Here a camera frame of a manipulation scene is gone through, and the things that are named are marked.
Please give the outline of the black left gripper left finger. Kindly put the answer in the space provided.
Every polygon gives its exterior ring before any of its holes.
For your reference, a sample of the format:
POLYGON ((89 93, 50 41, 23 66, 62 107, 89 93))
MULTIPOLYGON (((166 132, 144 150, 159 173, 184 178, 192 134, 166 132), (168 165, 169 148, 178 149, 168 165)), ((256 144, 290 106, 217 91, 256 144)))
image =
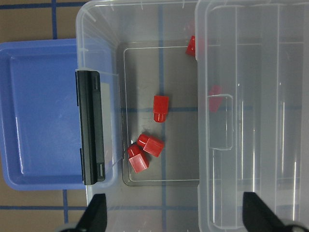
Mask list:
POLYGON ((75 232, 104 232, 107 228, 107 204, 105 194, 95 194, 81 219, 74 228, 75 232))

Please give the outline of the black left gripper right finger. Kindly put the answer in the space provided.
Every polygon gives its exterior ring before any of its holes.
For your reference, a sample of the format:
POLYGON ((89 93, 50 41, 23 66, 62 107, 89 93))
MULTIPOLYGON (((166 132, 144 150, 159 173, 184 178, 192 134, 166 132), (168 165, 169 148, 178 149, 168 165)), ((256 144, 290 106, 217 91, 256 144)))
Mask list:
POLYGON ((255 192, 243 193, 242 221, 248 232, 292 232, 255 192))

